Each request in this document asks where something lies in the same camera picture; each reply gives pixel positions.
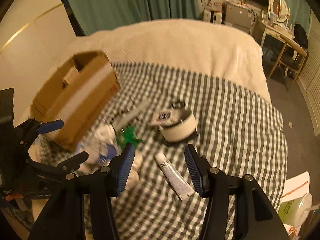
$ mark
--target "checkered bedsheet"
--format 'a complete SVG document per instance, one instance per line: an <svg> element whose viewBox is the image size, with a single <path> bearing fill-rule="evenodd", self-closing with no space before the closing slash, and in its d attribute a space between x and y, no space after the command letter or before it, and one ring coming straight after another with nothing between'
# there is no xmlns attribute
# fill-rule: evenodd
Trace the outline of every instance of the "checkered bedsheet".
<svg viewBox="0 0 320 240"><path fill-rule="evenodd" d="M166 66L137 63L113 63L121 90L105 106L89 131L130 109L144 98L150 107L141 113L135 133L144 143L140 183L112 199L120 239L197 239L205 215L207 200L196 193L186 202L175 195L154 155L162 151L191 184L184 161L186 143L170 146L158 129L148 123L156 109L172 102L185 101L198 122L198 138L192 143L211 166L226 174L241 177L252 174L273 206L280 203L286 177L287 144L282 134L282 116L262 97L230 81ZM72 156L41 138L40 159L56 166ZM234 198L230 197L226 238L233 233ZM90 231L89 197L85 198L85 224Z"/></svg>

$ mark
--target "white tape roll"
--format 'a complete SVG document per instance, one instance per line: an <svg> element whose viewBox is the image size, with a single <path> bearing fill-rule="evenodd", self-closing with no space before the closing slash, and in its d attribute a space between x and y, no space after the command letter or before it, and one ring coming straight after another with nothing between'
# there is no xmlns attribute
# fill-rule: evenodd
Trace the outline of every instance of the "white tape roll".
<svg viewBox="0 0 320 240"><path fill-rule="evenodd" d="M168 142L179 142L189 137L197 126L193 113L189 110L182 110L184 118L177 124L171 126L160 126L159 130Z"/></svg>

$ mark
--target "plastic cup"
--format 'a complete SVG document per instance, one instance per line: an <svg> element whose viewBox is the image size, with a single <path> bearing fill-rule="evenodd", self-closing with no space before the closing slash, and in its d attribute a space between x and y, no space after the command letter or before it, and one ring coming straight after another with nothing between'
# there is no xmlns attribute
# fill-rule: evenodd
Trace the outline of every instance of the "plastic cup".
<svg viewBox="0 0 320 240"><path fill-rule="evenodd" d="M278 215L282 223L298 228L307 219L309 211L305 211L312 205L312 195L306 193L300 198L281 203Z"/></svg>

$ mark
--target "green curtain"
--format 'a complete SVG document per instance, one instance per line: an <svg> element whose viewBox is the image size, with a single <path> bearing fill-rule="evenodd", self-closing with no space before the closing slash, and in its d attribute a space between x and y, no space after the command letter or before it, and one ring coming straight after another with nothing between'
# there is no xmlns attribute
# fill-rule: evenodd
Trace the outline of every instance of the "green curtain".
<svg viewBox="0 0 320 240"><path fill-rule="evenodd" d="M68 0L86 35L146 20L199 19L197 0Z"/></svg>
<svg viewBox="0 0 320 240"><path fill-rule="evenodd" d="M301 24L306 33L309 30L311 8L306 0L285 0L290 8L289 26L295 22Z"/></svg>

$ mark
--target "small box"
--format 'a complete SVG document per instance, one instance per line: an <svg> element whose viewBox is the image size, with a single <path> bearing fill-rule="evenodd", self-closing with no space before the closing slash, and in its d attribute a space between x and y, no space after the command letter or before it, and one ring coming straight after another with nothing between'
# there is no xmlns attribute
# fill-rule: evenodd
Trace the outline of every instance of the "small box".
<svg viewBox="0 0 320 240"><path fill-rule="evenodd" d="M73 72L66 86L63 80ZM74 151L105 104L119 90L116 73L102 51L73 55L44 83L31 105L31 116L38 121L64 121L60 130L45 134L64 149Z"/></svg>

